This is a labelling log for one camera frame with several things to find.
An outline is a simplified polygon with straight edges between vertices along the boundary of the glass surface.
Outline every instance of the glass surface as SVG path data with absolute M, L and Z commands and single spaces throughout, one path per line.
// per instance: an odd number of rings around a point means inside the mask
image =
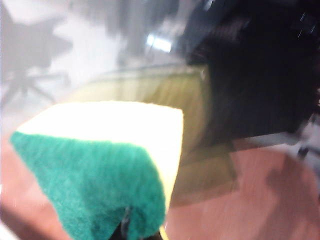
M 318 239 L 319 22 L 312 0 L 1 0 L 0 239 L 71 239 L 9 138 L 96 101 L 182 109 L 170 240 Z

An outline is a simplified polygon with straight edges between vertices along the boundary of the sponge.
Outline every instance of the sponge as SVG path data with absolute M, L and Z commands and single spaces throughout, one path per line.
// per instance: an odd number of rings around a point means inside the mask
M 180 109 L 140 102 L 54 105 L 11 142 L 74 240 L 109 239 L 130 209 L 127 239 L 162 225 L 177 176 Z

